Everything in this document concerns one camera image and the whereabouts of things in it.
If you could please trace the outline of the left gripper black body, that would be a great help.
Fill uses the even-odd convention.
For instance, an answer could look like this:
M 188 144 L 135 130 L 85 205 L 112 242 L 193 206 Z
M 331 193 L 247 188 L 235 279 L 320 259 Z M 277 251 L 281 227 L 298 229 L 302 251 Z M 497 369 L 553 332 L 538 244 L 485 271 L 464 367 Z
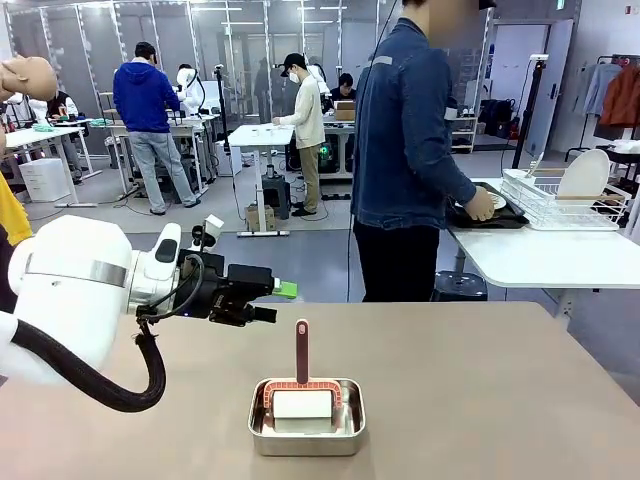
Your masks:
M 178 267 L 177 316 L 209 319 L 214 307 L 253 305 L 274 287 L 270 268 L 230 264 L 224 270 L 224 257 L 217 254 L 181 253 Z

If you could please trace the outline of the person's right hand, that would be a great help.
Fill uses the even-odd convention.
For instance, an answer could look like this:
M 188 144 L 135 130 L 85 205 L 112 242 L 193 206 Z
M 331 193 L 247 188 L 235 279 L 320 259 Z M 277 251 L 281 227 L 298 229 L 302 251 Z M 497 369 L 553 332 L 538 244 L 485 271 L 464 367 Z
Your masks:
M 464 209 L 474 221 L 490 220 L 495 213 L 495 207 L 489 192 L 477 186 L 474 197 L 464 205 Z

